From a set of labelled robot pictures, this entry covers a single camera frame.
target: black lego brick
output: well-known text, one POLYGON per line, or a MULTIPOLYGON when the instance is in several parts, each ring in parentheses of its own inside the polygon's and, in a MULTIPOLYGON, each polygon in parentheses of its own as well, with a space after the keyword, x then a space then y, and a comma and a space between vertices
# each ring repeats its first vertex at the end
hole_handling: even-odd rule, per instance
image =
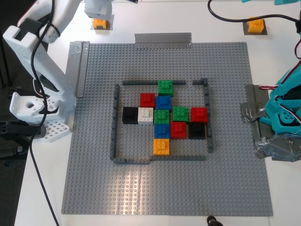
POLYGON ((138 124, 138 107, 123 107, 123 124, 138 124))
POLYGON ((206 138, 206 127, 202 122, 188 122, 188 139, 204 140, 206 138))

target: red lego brick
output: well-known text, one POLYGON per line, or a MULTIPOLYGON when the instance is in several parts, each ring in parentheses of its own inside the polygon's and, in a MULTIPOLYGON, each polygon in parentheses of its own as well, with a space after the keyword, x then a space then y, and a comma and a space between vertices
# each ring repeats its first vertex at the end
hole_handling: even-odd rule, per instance
POLYGON ((191 108, 191 121, 208 123, 207 108, 205 107, 192 107, 191 108))
POLYGON ((170 138, 171 139, 187 139, 186 122, 184 122, 184 121, 170 122, 170 138))
POLYGON ((155 94, 154 93, 141 93, 140 94, 140 107, 155 108, 155 94))

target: black cable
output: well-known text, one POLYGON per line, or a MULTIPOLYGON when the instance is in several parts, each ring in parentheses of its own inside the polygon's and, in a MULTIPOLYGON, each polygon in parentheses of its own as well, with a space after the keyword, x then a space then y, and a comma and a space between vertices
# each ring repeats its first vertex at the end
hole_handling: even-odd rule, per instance
POLYGON ((264 15, 264 16, 257 16, 257 17, 254 17, 254 18, 249 18, 249 19, 239 19, 239 20, 235 20, 235 19, 227 19, 227 18, 224 18, 224 17, 221 17, 217 14, 215 14, 212 9, 211 9, 211 6, 210 6, 210 3, 212 2, 212 0, 209 0, 208 1, 208 10, 209 12, 217 19, 219 20, 222 20, 222 21, 226 21, 226 22, 233 22, 233 23, 241 23, 241 22, 249 22, 249 21, 253 21, 253 20, 259 20, 259 19, 265 19, 265 18, 272 18, 272 17, 279 17, 279 18, 283 18, 283 19, 286 19, 286 20, 290 20, 290 21, 293 21, 295 23, 300 23, 300 20, 298 19, 295 19, 295 18, 292 18, 290 16, 285 16, 285 15, 282 15, 282 14, 270 14, 270 15, 264 15))
POLYGON ((31 137, 31 139, 30 139, 29 150, 30 150, 30 155, 31 155, 31 157, 32 157, 32 161, 33 161, 34 167, 35 167, 35 169, 36 169, 36 171, 37 171, 37 175, 38 175, 38 178, 39 178, 41 187, 42 187, 42 189, 43 189, 45 198, 46 198, 47 203, 48 203, 48 206, 49 206, 49 208, 50 208, 52 217, 53 217, 53 219, 55 220, 56 225, 57 225, 57 226, 60 226, 59 223, 58 223, 58 221, 57 221, 57 219, 56 219, 56 216, 55 216, 55 213, 54 213, 54 211, 53 211, 53 208, 52 208, 52 206, 51 206, 50 200, 49 200, 49 198, 48 198, 48 195, 47 195, 45 186, 44 186, 44 184, 43 184, 43 181, 42 181, 42 178, 41 178, 39 169, 38 169, 38 165, 37 165, 37 163, 36 163, 36 160, 35 160, 34 155, 33 155, 33 152, 32 152, 32 142, 33 142, 33 139, 34 139, 34 137, 37 135, 38 131, 41 129, 41 127, 42 127, 42 125, 43 125, 43 123, 44 123, 44 121, 45 121, 45 119, 46 119, 46 116, 47 116, 47 108, 48 108, 48 105, 47 105, 47 99, 46 99, 46 94, 45 94, 44 89, 43 89, 43 87, 42 87, 41 81, 40 81, 39 78, 38 78, 37 72, 36 72, 36 70, 35 70, 35 68, 34 68, 33 61, 34 61, 34 56, 35 56, 35 54, 36 54, 36 52, 37 52, 37 50, 38 50, 38 47, 39 47, 40 44, 42 43, 43 38, 45 37, 45 35, 46 35, 46 33, 47 33, 47 31, 48 31, 48 29, 49 29, 51 23, 52 23, 54 11, 55 11, 55 0, 52 0, 52 6, 51 6, 50 17, 49 17, 49 23, 47 23, 44 32, 43 32, 42 35, 40 36, 40 38, 39 38, 37 44, 35 45, 35 47, 33 48, 32 56, 31 56, 31 59, 30 59, 30 63, 31 63, 33 75, 34 75, 34 77, 35 77, 35 79, 36 79, 36 81, 37 81, 37 83, 38 83, 38 85, 39 85, 39 87, 40 87, 40 89, 41 89, 42 95, 43 95, 45 113, 44 113, 44 116, 43 116, 43 119, 42 119, 41 123, 40 123, 39 126, 38 126, 38 129, 37 129, 36 134, 33 135, 33 136, 31 137))

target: white pegboard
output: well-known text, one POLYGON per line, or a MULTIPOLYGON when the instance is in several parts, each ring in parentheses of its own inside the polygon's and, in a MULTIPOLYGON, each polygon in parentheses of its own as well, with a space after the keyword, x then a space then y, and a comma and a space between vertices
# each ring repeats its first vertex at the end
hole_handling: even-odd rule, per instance
POLYGON ((42 138, 46 142, 53 142, 71 133, 71 128, 61 121, 51 120, 44 123, 46 135, 42 138))

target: blue lego brick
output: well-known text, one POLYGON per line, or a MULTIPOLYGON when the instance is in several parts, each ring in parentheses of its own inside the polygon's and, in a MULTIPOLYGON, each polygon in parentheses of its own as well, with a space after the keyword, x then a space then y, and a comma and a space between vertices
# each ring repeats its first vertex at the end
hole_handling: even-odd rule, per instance
POLYGON ((155 124, 155 139, 170 139, 169 124, 155 124))
POLYGON ((170 96, 158 96, 156 97, 156 109, 157 110, 172 110, 171 97, 170 96))

